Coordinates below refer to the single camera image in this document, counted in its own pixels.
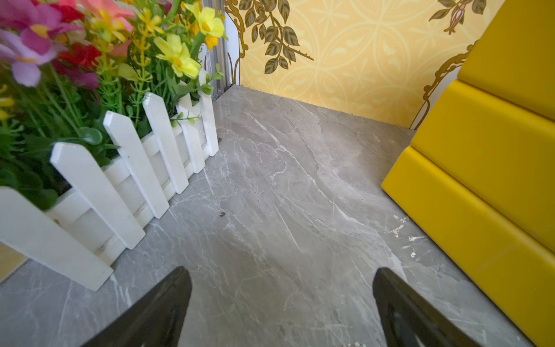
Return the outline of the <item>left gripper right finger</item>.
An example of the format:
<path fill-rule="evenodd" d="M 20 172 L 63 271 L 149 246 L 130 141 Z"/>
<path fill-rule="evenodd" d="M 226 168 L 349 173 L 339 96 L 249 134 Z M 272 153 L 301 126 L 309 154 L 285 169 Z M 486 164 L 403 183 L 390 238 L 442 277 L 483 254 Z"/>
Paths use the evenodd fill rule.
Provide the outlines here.
<path fill-rule="evenodd" d="M 478 346 L 387 267 L 377 270 L 373 295 L 388 346 Z"/>

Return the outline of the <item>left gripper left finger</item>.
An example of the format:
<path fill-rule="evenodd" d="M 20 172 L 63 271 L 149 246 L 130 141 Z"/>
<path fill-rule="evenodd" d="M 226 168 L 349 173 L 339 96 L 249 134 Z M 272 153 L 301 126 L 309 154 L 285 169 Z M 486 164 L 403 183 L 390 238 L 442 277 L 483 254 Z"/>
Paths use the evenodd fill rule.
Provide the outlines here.
<path fill-rule="evenodd" d="M 176 267 L 85 346 L 177 346 L 192 296 L 189 271 Z"/>

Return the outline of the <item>yellow three-drawer cabinet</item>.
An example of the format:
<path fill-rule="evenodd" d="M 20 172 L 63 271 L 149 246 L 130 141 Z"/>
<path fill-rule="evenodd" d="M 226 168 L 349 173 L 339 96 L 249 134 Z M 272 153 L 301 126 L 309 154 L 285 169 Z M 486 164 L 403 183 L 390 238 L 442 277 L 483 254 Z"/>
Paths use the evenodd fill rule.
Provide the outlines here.
<path fill-rule="evenodd" d="M 382 187 L 537 346 L 554 345 L 554 3 L 506 1 Z"/>

